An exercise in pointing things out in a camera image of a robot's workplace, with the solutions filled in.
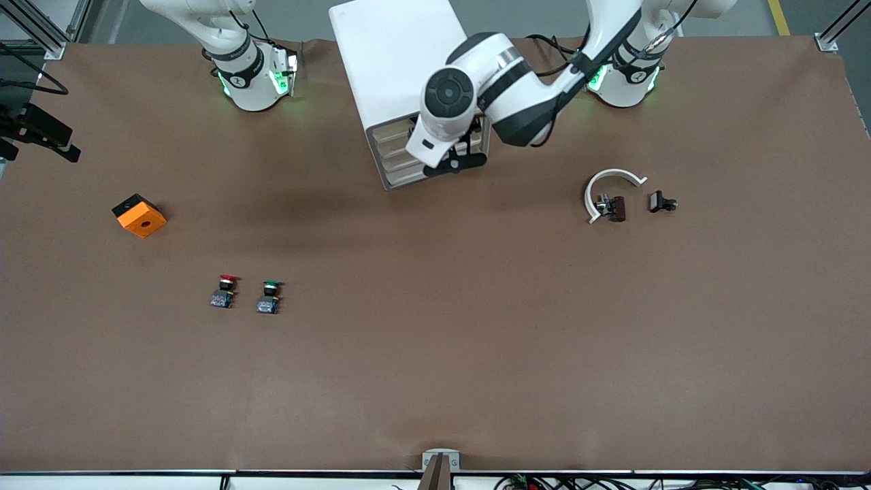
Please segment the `green light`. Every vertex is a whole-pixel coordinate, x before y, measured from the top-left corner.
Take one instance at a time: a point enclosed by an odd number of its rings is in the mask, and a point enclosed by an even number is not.
[[[590,83],[587,84],[587,86],[590,87],[590,90],[596,91],[600,86],[602,86],[602,80],[607,69],[608,65],[602,65],[596,74],[593,75],[593,78],[590,78]]]
[[[653,71],[651,75],[651,83],[647,86],[647,91],[653,90],[653,86],[656,84],[656,76],[659,75],[659,67],[656,67],[656,70]]]
[[[269,79],[273,81],[273,85],[275,85],[275,91],[279,95],[284,95],[287,93],[287,77],[285,77],[281,72],[275,73],[274,71],[269,71]]]
[[[224,81],[224,77],[218,72],[218,80],[220,80],[220,84],[224,86],[224,94],[227,97],[230,97],[230,89],[226,88],[226,81]]]

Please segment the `yellow floor stripe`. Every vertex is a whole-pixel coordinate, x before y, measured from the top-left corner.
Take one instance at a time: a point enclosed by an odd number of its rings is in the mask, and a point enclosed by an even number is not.
[[[774,25],[777,26],[777,33],[781,36],[789,36],[787,18],[783,17],[783,9],[780,7],[780,0],[768,0],[768,8],[771,9],[771,15],[774,17]]]

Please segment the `white c-shaped part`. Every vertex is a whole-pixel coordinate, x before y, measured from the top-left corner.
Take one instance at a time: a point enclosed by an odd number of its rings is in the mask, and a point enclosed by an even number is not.
[[[584,191],[584,205],[587,207],[587,213],[590,214],[590,224],[593,224],[595,220],[599,218],[602,214],[598,212],[598,208],[596,208],[596,204],[593,202],[592,190],[593,184],[596,183],[597,180],[602,179],[604,177],[623,177],[632,183],[635,187],[641,187],[641,184],[647,182],[647,177],[639,177],[628,170],[623,170],[622,168],[609,168],[607,170],[603,170],[598,174],[593,175],[593,178],[590,179],[590,183],[587,184],[587,189]]]

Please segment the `orange box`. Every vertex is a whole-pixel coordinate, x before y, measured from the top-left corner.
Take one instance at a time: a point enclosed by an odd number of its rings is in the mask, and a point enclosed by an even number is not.
[[[130,196],[111,211],[124,229],[140,238],[146,238],[166,224],[160,211],[139,194]]]

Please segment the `brown tabletop surface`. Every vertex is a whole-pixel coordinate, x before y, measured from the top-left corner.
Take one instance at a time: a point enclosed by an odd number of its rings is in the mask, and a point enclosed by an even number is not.
[[[681,38],[641,106],[581,94],[545,147],[394,192],[335,44],[263,113],[199,51],[48,64],[83,152],[0,180],[3,470],[871,466],[871,143],[812,39]],[[589,225],[608,167],[649,180]],[[145,240],[133,193],[169,218]]]

